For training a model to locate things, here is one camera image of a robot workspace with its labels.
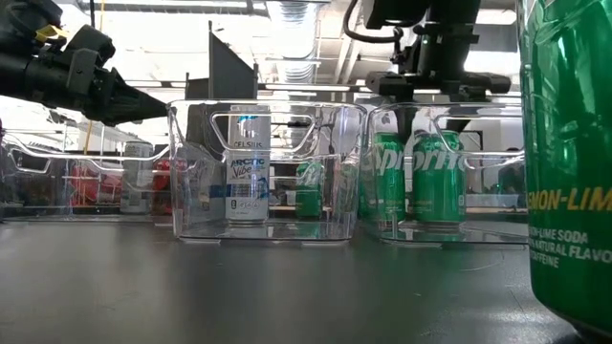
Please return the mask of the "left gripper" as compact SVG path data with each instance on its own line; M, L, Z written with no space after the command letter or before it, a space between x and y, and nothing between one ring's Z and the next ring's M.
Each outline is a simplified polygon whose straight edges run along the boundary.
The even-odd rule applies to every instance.
M28 63L28 99L110 126L166 117L164 102L128 85L116 69L104 68L114 53L109 36L82 26L67 45L50 45Z

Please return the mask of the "corrugated silver ceiling duct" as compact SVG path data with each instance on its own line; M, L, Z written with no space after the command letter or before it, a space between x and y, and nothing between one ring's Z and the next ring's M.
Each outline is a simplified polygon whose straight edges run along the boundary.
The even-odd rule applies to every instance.
M281 83L313 83L319 5L302 1L267 1L274 45L283 59L276 65Z

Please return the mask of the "red cabinet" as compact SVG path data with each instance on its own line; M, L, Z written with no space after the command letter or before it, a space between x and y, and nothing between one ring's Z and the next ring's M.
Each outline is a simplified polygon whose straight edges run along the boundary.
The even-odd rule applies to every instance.
M78 161L71 167L67 181L71 187L70 205L120 205L121 171L98 169L89 161Z

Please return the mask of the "person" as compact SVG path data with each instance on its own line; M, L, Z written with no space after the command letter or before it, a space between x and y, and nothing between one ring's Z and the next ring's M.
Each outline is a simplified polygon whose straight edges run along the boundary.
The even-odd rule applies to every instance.
M524 162L517 157L511 157L498 171L499 192L501 194L513 194L517 196L516 206L523 208L525 200L525 166Z

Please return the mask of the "ceiling light strip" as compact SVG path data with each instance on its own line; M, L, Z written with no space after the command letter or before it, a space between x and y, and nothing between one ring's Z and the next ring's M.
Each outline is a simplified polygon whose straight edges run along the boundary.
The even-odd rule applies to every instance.
M340 92L340 93L360 93L360 94L373 94L365 86L360 85L343 85L343 84L282 84L282 83L259 83L258 90L266 91L288 91L288 92ZM415 95L441 95L441 91L435 90L415 90ZM487 97L493 98L520 98L521 94L518 91L510 91L506 94L493 94L489 91L486 92Z

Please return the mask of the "black standing panel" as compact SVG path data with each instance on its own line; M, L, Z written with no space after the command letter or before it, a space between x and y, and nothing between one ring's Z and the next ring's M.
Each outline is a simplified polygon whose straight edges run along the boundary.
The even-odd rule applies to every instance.
M257 68L243 61L212 29L208 22L208 77L186 75L185 98L257 99Z

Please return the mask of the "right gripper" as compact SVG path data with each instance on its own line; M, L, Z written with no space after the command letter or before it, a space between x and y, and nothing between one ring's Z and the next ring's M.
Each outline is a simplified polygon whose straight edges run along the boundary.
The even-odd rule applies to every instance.
M506 94L512 80L494 73L468 72L464 64L470 46L479 40L472 24L425 23L413 28L415 42L402 46L402 30L393 30L392 64L398 67L396 73L371 72L366 78L366 87L380 96L394 97L399 101L411 101L417 91L437 91L453 101L482 101L486 94ZM414 102L399 103L396 106L398 136L407 143L412 135L412 124L417 113ZM476 113L474 103L453 102L449 115ZM469 119L448 119L446 128L462 133L470 123Z

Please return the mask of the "clear plastic bin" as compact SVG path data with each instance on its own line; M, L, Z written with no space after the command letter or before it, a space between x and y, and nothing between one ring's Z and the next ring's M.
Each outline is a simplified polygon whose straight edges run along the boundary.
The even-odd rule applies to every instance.
M271 118L269 215L263 223L226 217L226 158L231 105L254 105ZM184 240L334 243L351 239L358 212L366 111L330 102L215 99L168 106L173 231ZM295 213L297 168L324 167L322 213Z
M404 143L405 219L382 221L377 214L374 177L374 135L396 133L396 106L372 110L366 122L361 171L359 218L361 229L383 242L401 245L442 246L454 243L523 245L527 241L526 205L517 196L499 192L498 171L511 157L523 161L522 116L517 105L474 103L476 113L449 115L450 103L416 104L412 135ZM412 208L412 153L419 133L441 135L448 119L469 119L459 134L467 174L466 219L460 224L424 223Z
M152 185L150 211L144 214L121 213L120 206L70 205L71 187L67 178L71 167L78 161L89 161L98 169L123 172L126 143L114 142L111 147L102 143L84 151L68 138L62 143L47 145L43 141L35 142L30 133L9 131L0 144L0 221L168 223L172 214L152 214ZM167 158L167 150L153 148L154 176L154 163Z

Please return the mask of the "green Sprite can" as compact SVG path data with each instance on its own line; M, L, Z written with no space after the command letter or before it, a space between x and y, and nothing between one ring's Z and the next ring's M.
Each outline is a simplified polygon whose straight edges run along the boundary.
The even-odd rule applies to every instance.
M296 173L296 216L318 219L322 213L324 167L320 162L304 162L297 168Z
M612 344L612 0L516 0L531 285Z
M405 219L404 144L396 133L374 135L374 177L376 208L380 220Z
M412 208L424 223L460 224L466 219L467 174L459 134L422 132L412 153Z

